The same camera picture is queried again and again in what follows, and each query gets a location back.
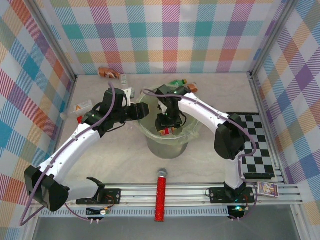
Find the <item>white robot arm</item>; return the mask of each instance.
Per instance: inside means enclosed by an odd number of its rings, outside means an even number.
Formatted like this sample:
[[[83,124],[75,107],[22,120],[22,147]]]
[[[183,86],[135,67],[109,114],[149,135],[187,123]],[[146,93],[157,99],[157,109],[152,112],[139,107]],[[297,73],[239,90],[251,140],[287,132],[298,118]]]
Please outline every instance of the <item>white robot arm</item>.
[[[168,93],[169,91],[165,89],[165,85],[158,88],[156,92],[156,94],[161,95]],[[231,116],[202,102],[187,88],[179,87],[174,94],[183,95],[194,101],[179,97],[158,97],[159,95],[157,95],[158,99],[167,107],[167,114],[158,115],[155,123],[157,129],[173,126],[179,128],[181,126],[180,111],[189,114],[206,125],[216,135],[215,150],[221,157],[226,159],[225,188],[232,192],[231,198],[235,197],[243,190],[243,187],[246,187],[242,179],[243,176],[240,176],[238,170],[239,156],[244,150],[246,141],[243,134],[239,134],[237,128],[222,119],[230,119]],[[101,125],[88,130],[77,138],[80,132],[90,128],[106,114],[110,109],[111,96],[112,91],[109,89],[104,94],[103,102],[97,104],[92,111],[85,115],[82,123],[64,145],[72,139],[74,141],[56,158],[55,164],[51,165],[50,162],[57,153],[41,163],[39,167],[29,166],[25,170],[26,188],[28,193],[31,194],[41,174],[48,166],[51,167],[41,181],[40,187],[36,189],[34,199],[52,212],[60,209],[68,201],[87,198],[94,199],[99,203],[104,198],[100,193],[105,188],[105,185],[95,178],[88,177],[80,182],[65,182],[66,175],[83,153],[113,128],[114,123],[125,124],[126,121],[139,120],[149,114],[147,104],[128,104],[129,100],[126,94],[120,89],[115,89],[115,105],[110,116]],[[236,122],[239,121],[239,118],[231,120]]]

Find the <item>green bottle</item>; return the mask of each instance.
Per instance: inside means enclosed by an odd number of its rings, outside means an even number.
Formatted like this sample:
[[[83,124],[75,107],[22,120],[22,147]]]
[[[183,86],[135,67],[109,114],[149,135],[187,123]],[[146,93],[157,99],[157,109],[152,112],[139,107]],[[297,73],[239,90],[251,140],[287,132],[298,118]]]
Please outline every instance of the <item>green bottle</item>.
[[[169,85],[174,85],[174,86],[180,87],[180,86],[185,85],[186,83],[187,83],[187,80],[182,79],[182,80],[174,80],[174,81],[170,82]]]

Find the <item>black and white checkerboard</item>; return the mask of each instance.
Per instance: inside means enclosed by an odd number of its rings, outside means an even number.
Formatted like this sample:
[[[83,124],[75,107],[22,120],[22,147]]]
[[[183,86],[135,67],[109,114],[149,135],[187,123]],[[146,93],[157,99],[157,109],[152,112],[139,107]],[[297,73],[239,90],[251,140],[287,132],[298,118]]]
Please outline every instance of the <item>black and white checkerboard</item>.
[[[271,179],[275,177],[268,145],[259,113],[228,112],[229,115],[238,114],[245,129],[252,135],[256,143],[254,156],[244,157],[242,171],[246,179]],[[253,146],[249,139],[245,143],[244,152],[251,153]]]

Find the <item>red glitter tube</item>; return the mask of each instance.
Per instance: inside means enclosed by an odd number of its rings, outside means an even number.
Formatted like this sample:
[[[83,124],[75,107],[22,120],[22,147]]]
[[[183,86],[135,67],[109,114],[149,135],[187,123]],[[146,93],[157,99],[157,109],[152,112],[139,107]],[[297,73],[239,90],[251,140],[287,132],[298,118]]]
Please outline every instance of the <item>red glitter tube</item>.
[[[166,176],[167,171],[158,172],[158,185],[156,189],[155,218],[156,222],[165,221],[165,200],[166,200]]]

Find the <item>white table surface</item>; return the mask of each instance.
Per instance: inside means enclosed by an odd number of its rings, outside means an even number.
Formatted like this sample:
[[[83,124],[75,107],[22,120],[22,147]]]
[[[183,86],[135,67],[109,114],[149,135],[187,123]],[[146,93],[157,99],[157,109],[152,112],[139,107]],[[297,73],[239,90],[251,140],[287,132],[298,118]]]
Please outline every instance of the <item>white table surface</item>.
[[[195,82],[197,96],[222,112],[257,113],[256,103],[245,73],[210,74],[132,74],[127,75],[130,87],[135,89],[135,99],[142,88],[167,84],[176,79]],[[112,81],[117,88],[120,80],[97,75],[80,76],[76,83],[71,106],[91,99],[102,102],[104,92]],[[77,120],[66,120],[59,145],[64,143],[78,126]],[[164,160],[154,156],[145,136],[134,124],[107,133],[93,145],[74,165],[67,180],[94,177],[107,183],[156,183],[159,168],[168,171],[169,183],[222,183],[225,180],[225,161],[214,150],[214,134],[205,126],[200,137],[189,143],[178,158]]]

